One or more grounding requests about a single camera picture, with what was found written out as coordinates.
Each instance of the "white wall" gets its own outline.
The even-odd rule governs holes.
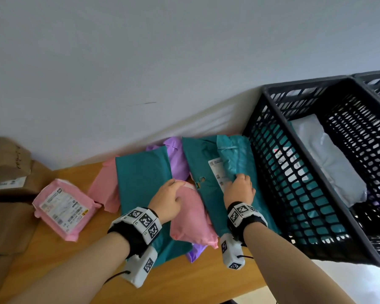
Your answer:
[[[223,101],[265,83],[379,69],[380,0],[0,0],[0,135],[51,168],[240,131],[256,91]]]

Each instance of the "wrist tracker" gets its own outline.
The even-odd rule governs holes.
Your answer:
[[[130,258],[133,255],[142,256],[161,229],[156,212],[146,207],[136,207],[112,221],[107,233],[117,232],[128,241],[130,254],[127,258]]]
[[[252,206],[240,201],[233,202],[228,207],[228,229],[234,239],[246,246],[243,239],[243,230],[253,222],[260,222],[267,227],[267,222],[263,215]]]

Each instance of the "white marker cube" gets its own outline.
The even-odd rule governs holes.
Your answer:
[[[148,276],[156,259],[157,251],[153,246],[149,246],[141,258],[139,258],[138,255],[134,255],[127,261],[123,271],[130,271],[131,273],[124,273],[120,276],[139,288]]]
[[[239,270],[245,265],[245,258],[237,257],[243,255],[241,242],[236,241],[230,233],[225,233],[220,238],[223,263],[229,269]]]

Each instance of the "wooden table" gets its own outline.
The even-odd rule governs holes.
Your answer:
[[[86,192],[101,166],[95,163],[61,169],[57,171],[57,178],[68,180]],[[41,221],[28,249],[15,257],[0,291],[0,303],[100,239],[118,216],[100,209],[81,231],[76,243],[62,240]],[[208,247],[193,264],[180,256],[152,269],[140,289],[116,277],[100,290],[92,303],[218,304],[265,285],[252,259],[246,259],[246,265],[239,271],[229,270],[223,265],[220,249]]]

